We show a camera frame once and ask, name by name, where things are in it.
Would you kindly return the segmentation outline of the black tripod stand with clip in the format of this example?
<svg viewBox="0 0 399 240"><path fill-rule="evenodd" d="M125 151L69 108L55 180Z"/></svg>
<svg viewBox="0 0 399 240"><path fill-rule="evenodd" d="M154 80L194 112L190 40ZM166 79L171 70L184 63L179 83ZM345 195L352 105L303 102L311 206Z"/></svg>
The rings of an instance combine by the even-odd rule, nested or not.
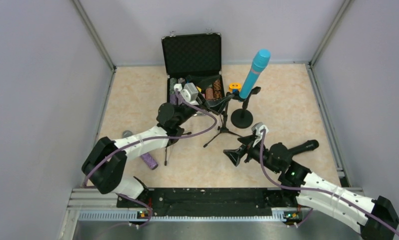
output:
<svg viewBox="0 0 399 240"><path fill-rule="evenodd" d="M229 94L233 94L233 93L230 93L229 91L225 94L225 96L228 96ZM237 133L235 133L235 132L233 132L233 131L230 131L228 128L227 128L227 122L228 122L228 108L229 108L229 104L227 104L227 106L225 107L225 109L224 109L224 111L222 112L222 113L220 113L220 114L217 114L219 117L220 117L220 121L221 121L221 126L218 126L217 127L217 130L218 130L218 133L210 140L210 141L208 141L207 143L205 143L204 145L203 145L203 147L204 148L206 148L216 137L218 137L220 134L230 134L230 135L234 135L234 136L237 136L237 137L241 137L241 135L239 135L239 134L237 134Z"/></svg>

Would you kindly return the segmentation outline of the black shock mount tripod stand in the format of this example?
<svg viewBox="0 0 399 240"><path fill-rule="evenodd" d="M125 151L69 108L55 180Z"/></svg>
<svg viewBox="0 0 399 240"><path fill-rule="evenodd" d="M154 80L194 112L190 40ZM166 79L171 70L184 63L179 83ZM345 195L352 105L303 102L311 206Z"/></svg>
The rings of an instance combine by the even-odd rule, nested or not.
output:
<svg viewBox="0 0 399 240"><path fill-rule="evenodd" d="M192 132L188 131L182 134L182 136L189 136L191 135ZM166 147L165 148L165 159L164 159L164 166L167 166L169 164L170 161L170 147Z"/></svg>

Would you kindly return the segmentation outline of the blue microphone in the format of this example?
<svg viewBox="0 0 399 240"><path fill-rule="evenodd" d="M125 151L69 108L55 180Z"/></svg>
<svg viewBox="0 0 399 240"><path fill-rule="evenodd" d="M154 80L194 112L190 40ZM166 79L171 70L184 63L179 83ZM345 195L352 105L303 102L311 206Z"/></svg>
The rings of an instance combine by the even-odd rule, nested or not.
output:
<svg viewBox="0 0 399 240"><path fill-rule="evenodd" d="M239 92L241 99L246 99L251 93L260 74L268 66L271 58L271 52L268 49L260 49L254 56L250 70Z"/></svg>

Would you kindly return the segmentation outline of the purple glitter microphone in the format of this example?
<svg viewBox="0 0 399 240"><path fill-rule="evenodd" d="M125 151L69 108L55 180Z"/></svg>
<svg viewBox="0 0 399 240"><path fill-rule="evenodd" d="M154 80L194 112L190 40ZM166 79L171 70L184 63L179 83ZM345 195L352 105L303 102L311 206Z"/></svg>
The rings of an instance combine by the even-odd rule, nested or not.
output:
<svg viewBox="0 0 399 240"><path fill-rule="evenodd" d="M123 138L128 138L128 137L130 137L132 135L133 135L133 132L130 131L130 130L124 130L122 132L122 137ZM142 154L140 156L140 158L149 167L150 170L155 170L159 166L158 162L149 153Z"/></svg>

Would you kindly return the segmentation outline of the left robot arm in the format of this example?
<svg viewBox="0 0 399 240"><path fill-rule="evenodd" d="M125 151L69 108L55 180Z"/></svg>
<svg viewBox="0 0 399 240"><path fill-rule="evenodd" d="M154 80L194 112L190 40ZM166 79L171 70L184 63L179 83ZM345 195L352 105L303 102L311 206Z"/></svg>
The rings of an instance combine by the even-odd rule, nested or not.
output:
<svg viewBox="0 0 399 240"><path fill-rule="evenodd" d="M239 91L230 92L220 99L206 99L199 87L208 87L215 79L200 78L187 83L177 83L173 93L178 103L163 103L157 112L157 124L141 133L120 139L100 138L83 163L81 170L85 175L83 185L91 182L101 194L122 194L132 199L146 192L147 187L137 177L124 177L127 162L157 149L167 148L181 139L200 136L212 128L197 133L185 134L182 124L198 112L213 119L221 114L229 101L239 99Z"/></svg>

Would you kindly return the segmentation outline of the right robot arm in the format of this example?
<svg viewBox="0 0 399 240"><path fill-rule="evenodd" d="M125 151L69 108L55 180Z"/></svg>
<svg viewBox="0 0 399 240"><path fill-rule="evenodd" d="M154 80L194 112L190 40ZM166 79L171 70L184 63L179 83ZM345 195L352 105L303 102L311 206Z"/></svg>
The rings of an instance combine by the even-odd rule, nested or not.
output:
<svg viewBox="0 0 399 240"><path fill-rule="evenodd" d="M266 148L256 135L240 137L241 146L223 153L238 166L242 158L279 175L275 184L295 196L298 205L317 210L350 227L364 240L392 240L399 237L398 214L389 199L370 198L340 187L294 161L295 155L319 147L317 140L287 148L281 142Z"/></svg>

